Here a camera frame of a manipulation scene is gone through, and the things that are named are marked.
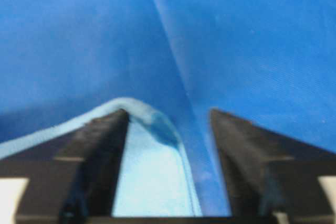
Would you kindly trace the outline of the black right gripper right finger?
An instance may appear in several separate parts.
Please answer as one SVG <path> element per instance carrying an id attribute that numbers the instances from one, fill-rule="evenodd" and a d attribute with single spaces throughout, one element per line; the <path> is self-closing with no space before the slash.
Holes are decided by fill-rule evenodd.
<path id="1" fill-rule="evenodd" d="M 209 119 L 234 217 L 335 223 L 334 152 L 219 109 Z"/>

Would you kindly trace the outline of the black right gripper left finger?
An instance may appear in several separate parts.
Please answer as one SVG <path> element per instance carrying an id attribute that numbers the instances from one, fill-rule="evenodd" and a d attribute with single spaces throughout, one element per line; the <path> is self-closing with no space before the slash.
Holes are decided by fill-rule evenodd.
<path id="1" fill-rule="evenodd" d="M 1 160 L 1 223 L 109 216 L 129 114 L 118 109 Z"/>

